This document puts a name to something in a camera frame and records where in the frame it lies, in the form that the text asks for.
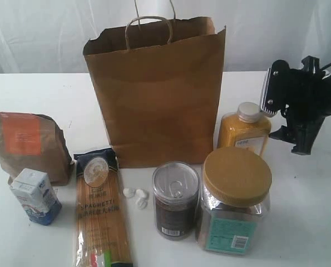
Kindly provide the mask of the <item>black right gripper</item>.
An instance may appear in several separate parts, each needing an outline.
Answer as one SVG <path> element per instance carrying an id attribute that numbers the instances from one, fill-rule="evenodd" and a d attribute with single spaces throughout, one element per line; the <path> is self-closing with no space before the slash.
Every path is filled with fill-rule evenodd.
<path id="1" fill-rule="evenodd" d="M 293 144 L 293 154 L 309 154 L 324 122 L 319 114 L 317 87 L 323 78 L 319 59 L 308 56 L 301 70 L 276 60 L 267 70 L 260 96 L 260 111 L 275 116 L 279 110 L 286 126 L 271 132 L 271 139 Z"/>

